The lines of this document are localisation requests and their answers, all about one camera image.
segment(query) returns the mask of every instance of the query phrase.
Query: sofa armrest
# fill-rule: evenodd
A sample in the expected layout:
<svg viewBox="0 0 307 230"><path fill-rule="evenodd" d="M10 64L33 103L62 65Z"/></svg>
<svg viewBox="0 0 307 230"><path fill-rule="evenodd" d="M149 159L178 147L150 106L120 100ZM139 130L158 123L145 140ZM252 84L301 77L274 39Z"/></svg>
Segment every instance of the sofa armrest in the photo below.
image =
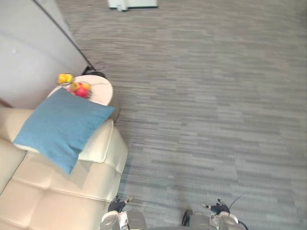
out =
<svg viewBox="0 0 307 230"><path fill-rule="evenodd" d="M0 107L0 138L13 142L32 109Z"/></svg>
<svg viewBox="0 0 307 230"><path fill-rule="evenodd" d="M105 163L122 174L128 155L127 146L111 119L106 120L87 141L80 160Z"/></svg>

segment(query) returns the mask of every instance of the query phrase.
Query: gray carpet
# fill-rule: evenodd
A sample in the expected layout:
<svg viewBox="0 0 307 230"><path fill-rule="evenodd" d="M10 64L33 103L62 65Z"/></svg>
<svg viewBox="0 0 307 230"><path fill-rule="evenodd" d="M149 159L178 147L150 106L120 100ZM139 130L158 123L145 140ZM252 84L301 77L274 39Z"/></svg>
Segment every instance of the gray carpet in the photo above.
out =
<svg viewBox="0 0 307 230"><path fill-rule="evenodd" d="M232 213L249 229L306 229L305 0L58 2L121 104L127 209L171 226L246 193Z"/></svg>

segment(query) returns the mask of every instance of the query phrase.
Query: red apple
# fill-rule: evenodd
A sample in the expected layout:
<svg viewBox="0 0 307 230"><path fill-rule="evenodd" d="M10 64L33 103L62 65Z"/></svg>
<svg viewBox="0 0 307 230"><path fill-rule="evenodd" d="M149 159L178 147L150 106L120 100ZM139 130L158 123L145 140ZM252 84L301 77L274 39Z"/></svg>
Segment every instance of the red apple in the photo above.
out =
<svg viewBox="0 0 307 230"><path fill-rule="evenodd" d="M85 89L85 88L79 88L79 89L77 89L77 91L76 91L75 94L76 94L77 96L79 96L79 97L85 98L85 97L87 97L88 90Z"/></svg>

